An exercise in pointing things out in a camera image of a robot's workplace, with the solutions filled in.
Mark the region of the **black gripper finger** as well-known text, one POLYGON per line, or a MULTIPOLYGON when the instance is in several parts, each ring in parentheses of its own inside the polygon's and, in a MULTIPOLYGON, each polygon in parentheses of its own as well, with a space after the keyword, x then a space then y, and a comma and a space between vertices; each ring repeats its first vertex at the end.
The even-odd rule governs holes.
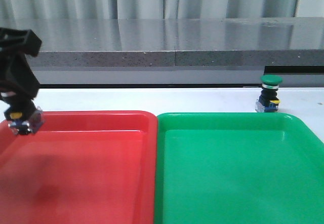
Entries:
POLYGON ((41 39, 31 30, 1 27, 1 55, 23 53, 36 57, 42 45, 41 39))
POLYGON ((40 83, 22 53, 1 55, 1 90, 13 91, 28 99, 37 96, 40 83))

